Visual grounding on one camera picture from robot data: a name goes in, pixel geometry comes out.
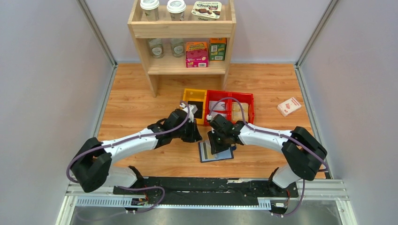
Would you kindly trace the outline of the blue leather card holder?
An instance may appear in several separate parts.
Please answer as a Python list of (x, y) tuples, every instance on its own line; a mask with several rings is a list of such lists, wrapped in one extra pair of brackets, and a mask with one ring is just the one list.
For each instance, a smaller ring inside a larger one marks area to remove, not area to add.
[(233, 145), (232, 147), (230, 147), (225, 151), (212, 154), (210, 142), (209, 140), (206, 140), (198, 142), (198, 148), (199, 148), (200, 162), (206, 163), (206, 162), (215, 162), (215, 161), (233, 159), (234, 158), (233, 151), (236, 150), (237, 147), (236, 145)]

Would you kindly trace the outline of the yellow plastic bin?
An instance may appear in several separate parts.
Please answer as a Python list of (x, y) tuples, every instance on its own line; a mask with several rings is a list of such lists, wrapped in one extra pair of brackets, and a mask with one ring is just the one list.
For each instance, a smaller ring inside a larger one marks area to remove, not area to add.
[(207, 90), (184, 89), (183, 101), (197, 107), (198, 110), (194, 113), (194, 118), (199, 125), (204, 125), (205, 123), (206, 100)]

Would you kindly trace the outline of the red double plastic bin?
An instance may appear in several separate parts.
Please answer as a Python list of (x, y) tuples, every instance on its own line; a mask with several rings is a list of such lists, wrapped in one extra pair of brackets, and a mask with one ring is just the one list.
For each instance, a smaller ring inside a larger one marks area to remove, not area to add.
[[(253, 123), (254, 121), (254, 97), (253, 94), (251, 93), (242, 93), (242, 92), (227, 92), (227, 91), (219, 91), (219, 90), (207, 90), (207, 100), (206, 100), (206, 112), (205, 116), (207, 116), (210, 113), (210, 110), (208, 109), (208, 104), (209, 101), (218, 101), (222, 98), (225, 97), (232, 97), (237, 99), (240, 103), (247, 103), (249, 105), (249, 119), (248, 123)], [(221, 115), (225, 117), (227, 120), (233, 122), (231, 120), (231, 107), (232, 107), (232, 102), (235, 102), (232, 99), (225, 99), (222, 100), (227, 103), (227, 110), (226, 111), (212, 111), (210, 114), (212, 116), (216, 115)], [(208, 122), (205, 117), (205, 126), (208, 126)]]

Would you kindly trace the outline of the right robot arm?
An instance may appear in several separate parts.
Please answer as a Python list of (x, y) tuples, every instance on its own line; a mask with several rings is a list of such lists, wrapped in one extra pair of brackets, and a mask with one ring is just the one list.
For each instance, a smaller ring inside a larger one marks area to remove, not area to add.
[(303, 127), (274, 130), (241, 120), (232, 123), (221, 115), (208, 115), (207, 121), (212, 128), (208, 132), (212, 153), (239, 144), (259, 146), (284, 155), (286, 165), (276, 168), (269, 177), (268, 191), (273, 196), (280, 196), (298, 180), (314, 180), (321, 166), (326, 164), (326, 149)]

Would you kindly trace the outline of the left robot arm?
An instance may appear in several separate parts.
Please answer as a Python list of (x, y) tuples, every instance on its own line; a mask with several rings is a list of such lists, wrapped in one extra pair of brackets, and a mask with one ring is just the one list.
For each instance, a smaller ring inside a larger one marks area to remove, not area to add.
[(100, 188), (107, 180), (111, 165), (131, 155), (160, 148), (173, 139), (186, 143), (202, 140), (194, 113), (196, 106), (187, 105), (174, 110), (168, 118), (163, 118), (135, 134), (100, 142), (96, 137), (89, 138), (74, 156), (67, 167), (67, 176), (72, 174), (84, 192), (90, 193)]

